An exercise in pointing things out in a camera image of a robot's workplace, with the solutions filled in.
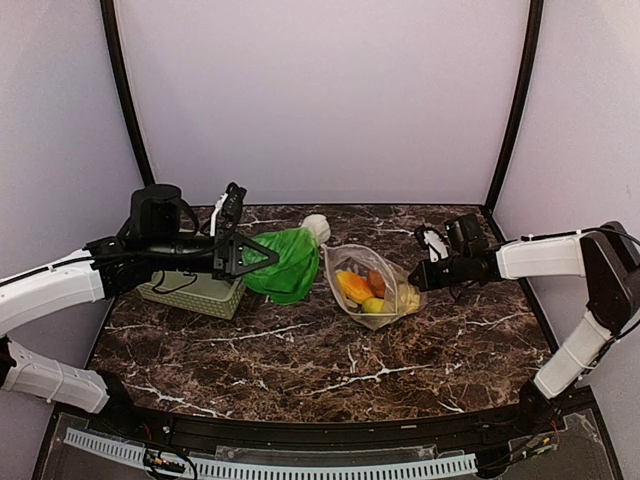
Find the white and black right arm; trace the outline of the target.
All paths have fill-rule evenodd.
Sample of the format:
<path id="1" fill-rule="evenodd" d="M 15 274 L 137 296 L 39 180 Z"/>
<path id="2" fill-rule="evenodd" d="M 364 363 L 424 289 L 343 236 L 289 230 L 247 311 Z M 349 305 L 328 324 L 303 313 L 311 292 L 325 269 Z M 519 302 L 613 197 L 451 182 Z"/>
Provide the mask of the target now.
<path id="1" fill-rule="evenodd" d="M 409 276 L 421 292 L 506 281 L 582 280 L 584 313 L 550 359 L 535 373 L 510 413 L 521 434 L 549 416 L 548 403 L 595 369 L 608 350 L 639 327 L 639 240 L 618 221 L 490 244 L 475 215 L 420 226 L 414 235 L 425 252 Z"/>

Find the clear zip top bag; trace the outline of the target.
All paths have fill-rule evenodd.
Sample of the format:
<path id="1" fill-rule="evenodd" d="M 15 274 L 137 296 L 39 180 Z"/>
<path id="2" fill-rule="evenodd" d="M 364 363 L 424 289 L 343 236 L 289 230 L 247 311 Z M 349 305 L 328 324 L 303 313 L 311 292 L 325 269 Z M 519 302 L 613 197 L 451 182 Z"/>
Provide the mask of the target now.
<path id="1" fill-rule="evenodd" d="M 340 308 L 352 320 L 376 331 L 415 314 L 426 295 L 409 283 L 408 272 L 358 244 L 322 247 L 325 277 Z"/>

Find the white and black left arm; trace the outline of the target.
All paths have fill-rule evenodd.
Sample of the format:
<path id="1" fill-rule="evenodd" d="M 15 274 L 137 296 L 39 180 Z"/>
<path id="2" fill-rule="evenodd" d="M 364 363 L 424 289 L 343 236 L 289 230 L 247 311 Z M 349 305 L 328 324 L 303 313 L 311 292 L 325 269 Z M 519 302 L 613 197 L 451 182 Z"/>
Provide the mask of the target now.
<path id="1" fill-rule="evenodd" d="M 91 414 L 120 436 L 141 427 L 120 381 L 36 354 L 10 339 L 11 331 L 41 317 L 85 303 L 117 297 L 149 282 L 157 272 L 208 274 L 234 279 L 276 264 L 279 256 L 237 232 L 246 195 L 230 183 L 216 203 L 207 235 L 181 190 L 152 184 L 131 196 L 119 232 L 68 256 L 1 282 L 1 387 L 63 403 Z M 192 230 L 181 228 L 191 217 Z"/>

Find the green fake vegetable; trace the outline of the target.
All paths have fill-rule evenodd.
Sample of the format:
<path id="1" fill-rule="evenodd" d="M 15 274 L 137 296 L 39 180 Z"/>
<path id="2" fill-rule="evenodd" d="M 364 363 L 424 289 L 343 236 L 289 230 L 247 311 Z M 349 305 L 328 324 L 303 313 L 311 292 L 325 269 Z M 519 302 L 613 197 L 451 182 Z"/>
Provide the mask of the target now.
<path id="1" fill-rule="evenodd" d="M 291 305 L 310 292 L 319 269 L 319 248 L 331 236 L 325 215 L 312 214 L 298 228 L 266 232 L 252 240 L 278 254 L 270 266 L 243 276 L 246 286 L 277 305 Z"/>

